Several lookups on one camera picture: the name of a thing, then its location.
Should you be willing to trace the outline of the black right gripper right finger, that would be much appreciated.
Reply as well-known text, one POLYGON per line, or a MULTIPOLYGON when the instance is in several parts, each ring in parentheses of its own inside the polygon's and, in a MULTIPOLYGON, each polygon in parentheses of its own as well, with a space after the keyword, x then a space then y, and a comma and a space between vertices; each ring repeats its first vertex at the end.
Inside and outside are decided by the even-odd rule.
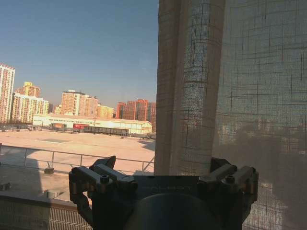
POLYGON ((198 188, 212 192, 223 186, 228 193, 243 191, 245 194, 257 194, 259 173, 255 168, 243 166, 238 168, 226 159, 211 159, 210 173, 199 176, 198 188))

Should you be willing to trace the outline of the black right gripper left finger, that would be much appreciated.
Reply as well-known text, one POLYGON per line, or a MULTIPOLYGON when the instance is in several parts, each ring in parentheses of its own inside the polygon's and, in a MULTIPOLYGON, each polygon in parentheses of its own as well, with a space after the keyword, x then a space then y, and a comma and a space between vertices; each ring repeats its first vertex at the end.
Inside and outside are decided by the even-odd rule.
POLYGON ((71 194, 83 192, 106 193, 112 187, 122 191, 134 192, 138 183, 133 176, 122 174, 113 169, 116 157, 98 159, 90 167, 74 167, 69 172, 71 194))

